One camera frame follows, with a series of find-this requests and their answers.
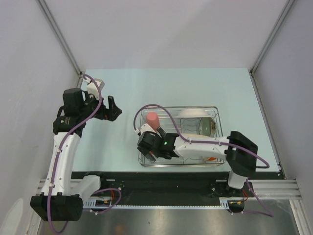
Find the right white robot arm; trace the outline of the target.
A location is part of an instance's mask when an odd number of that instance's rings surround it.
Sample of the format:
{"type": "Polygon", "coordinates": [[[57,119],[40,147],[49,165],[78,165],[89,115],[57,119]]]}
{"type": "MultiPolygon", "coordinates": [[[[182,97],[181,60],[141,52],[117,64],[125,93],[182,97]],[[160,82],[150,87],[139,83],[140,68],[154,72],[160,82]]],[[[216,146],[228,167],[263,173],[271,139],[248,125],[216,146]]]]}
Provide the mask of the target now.
{"type": "Polygon", "coordinates": [[[145,124],[138,135],[137,149],[152,159],[212,157],[226,161],[231,170],[225,190],[230,196],[238,196],[247,179],[256,171],[257,146],[237,131],[232,131],[228,137],[212,138],[166,133],[161,127],[154,131],[145,124]]]}

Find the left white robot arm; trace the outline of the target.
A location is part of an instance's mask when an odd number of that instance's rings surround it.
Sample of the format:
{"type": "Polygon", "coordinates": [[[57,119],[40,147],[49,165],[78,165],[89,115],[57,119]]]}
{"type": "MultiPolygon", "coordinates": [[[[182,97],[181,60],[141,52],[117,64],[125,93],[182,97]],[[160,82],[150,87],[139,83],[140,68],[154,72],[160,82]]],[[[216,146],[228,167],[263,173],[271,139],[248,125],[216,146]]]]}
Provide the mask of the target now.
{"type": "Polygon", "coordinates": [[[53,154],[44,186],[30,201],[31,208],[44,221],[77,221],[93,193],[101,196],[107,192],[108,183],[97,175],[84,176],[72,187],[74,157],[89,119],[115,121],[122,114],[113,96],[108,96],[109,105],[105,106],[97,91],[65,90],[63,103],[53,123],[53,154]]]}

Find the beige pink floral plate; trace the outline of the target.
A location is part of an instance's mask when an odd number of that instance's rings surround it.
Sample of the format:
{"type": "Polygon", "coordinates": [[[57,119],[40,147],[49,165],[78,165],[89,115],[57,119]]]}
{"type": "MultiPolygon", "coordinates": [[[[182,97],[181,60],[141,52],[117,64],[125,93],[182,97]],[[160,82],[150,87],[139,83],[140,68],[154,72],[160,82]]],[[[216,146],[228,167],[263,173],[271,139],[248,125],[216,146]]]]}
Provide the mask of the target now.
{"type": "Polygon", "coordinates": [[[183,133],[182,136],[190,140],[214,140],[213,137],[198,134],[183,133]]]}

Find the green ceramic bowl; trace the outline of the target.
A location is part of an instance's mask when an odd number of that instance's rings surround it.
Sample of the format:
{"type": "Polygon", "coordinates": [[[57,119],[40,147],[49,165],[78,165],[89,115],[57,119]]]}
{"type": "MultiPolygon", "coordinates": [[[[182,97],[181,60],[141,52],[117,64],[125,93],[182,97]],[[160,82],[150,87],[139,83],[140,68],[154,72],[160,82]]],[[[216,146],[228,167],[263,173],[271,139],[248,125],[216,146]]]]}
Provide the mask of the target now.
{"type": "Polygon", "coordinates": [[[218,130],[216,122],[211,117],[203,117],[199,122],[199,134],[212,137],[218,130]]]}

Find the pink plastic cup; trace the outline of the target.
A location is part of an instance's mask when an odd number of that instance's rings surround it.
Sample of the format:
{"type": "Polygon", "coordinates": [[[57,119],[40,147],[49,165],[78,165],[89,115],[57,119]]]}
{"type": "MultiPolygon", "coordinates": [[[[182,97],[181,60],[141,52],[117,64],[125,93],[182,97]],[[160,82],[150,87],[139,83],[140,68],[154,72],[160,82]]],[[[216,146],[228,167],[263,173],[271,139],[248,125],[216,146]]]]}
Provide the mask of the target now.
{"type": "Polygon", "coordinates": [[[158,127],[160,127],[159,117],[157,113],[155,112],[149,112],[146,115],[146,123],[151,126],[153,130],[157,130],[158,127]]]}

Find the white ceramic plate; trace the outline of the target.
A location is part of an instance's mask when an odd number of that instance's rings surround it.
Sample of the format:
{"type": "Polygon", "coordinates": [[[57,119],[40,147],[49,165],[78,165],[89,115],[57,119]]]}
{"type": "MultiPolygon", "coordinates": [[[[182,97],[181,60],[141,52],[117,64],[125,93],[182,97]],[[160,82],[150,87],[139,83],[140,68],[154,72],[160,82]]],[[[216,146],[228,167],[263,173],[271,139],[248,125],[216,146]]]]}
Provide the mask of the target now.
{"type": "Polygon", "coordinates": [[[211,117],[211,115],[203,109],[182,109],[177,118],[204,118],[211,117]]]}

